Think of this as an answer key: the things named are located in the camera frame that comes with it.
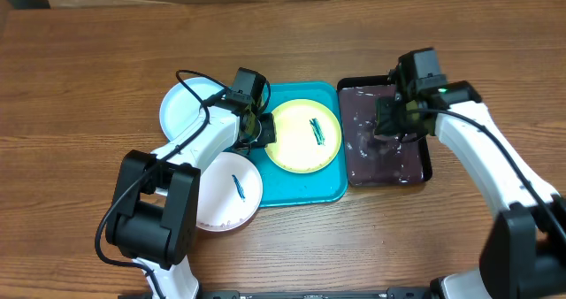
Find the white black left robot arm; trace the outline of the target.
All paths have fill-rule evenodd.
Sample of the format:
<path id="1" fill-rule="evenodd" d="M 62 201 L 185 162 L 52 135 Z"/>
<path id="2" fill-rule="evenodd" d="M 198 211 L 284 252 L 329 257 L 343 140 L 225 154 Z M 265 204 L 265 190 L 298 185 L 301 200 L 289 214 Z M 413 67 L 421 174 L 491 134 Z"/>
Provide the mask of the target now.
<path id="1" fill-rule="evenodd" d="M 95 249 L 110 265 L 141 269 L 152 298 L 198 298 L 187 254 L 202 224 L 246 223 L 263 197 L 256 167 L 229 148 L 262 148 L 275 140 L 273 116 L 251 104 L 199 104 L 177 138 L 151 153 L 123 158 Z"/>

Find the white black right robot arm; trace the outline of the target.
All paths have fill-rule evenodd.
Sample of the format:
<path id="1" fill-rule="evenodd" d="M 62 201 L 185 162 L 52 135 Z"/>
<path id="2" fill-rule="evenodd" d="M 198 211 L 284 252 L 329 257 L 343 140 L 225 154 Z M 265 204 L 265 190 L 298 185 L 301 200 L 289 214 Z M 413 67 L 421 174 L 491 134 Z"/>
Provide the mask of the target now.
<path id="1" fill-rule="evenodd" d="M 528 166 L 466 81 L 375 103 L 377 135 L 435 136 L 493 215 L 478 267 L 431 284 L 438 298 L 542 298 L 565 291 L 565 199 Z"/>

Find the light blue plastic plate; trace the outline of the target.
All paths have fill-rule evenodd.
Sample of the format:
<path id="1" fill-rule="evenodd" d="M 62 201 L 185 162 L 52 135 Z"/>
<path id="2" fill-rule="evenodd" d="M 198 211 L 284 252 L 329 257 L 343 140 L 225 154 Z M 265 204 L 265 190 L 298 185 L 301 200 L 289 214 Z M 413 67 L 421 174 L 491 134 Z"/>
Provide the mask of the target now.
<path id="1" fill-rule="evenodd" d="M 203 77 L 185 79 L 184 82 L 202 100 L 223 89 L 217 83 Z M 196 120 L 199 108 L 200 102 L 180 82 L 167 92 L 160 106 L 159 122 L 169 142 Z"/>

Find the green sponge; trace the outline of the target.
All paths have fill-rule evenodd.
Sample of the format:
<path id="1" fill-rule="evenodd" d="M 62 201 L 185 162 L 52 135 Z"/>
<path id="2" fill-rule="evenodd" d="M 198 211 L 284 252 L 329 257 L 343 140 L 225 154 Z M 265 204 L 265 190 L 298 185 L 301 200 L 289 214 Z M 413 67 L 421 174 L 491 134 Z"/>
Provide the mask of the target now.
<path id="1" fill-rule="evenodd" d="M 396 101 L 393 97 L 379 98 L 375 102 L 376 127 L 375 135 L 394 136 L 399 133 L 399 127 L 395 121 Z"/>

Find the yellow plastic plate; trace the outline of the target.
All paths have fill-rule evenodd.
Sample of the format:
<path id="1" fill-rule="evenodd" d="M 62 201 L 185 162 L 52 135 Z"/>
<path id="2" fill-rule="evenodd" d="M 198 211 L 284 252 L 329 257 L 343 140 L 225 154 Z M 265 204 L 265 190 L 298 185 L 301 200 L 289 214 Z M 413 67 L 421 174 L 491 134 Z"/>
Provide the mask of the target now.
<path id="1" fill-rule="evenodd" d="M 270 160 L 291 173 L 314 173 L 328 166 L 341 147 L 340 123 L 319 102 L 295 99 L 272 111 L 276 142 L 265 147 Z"/>

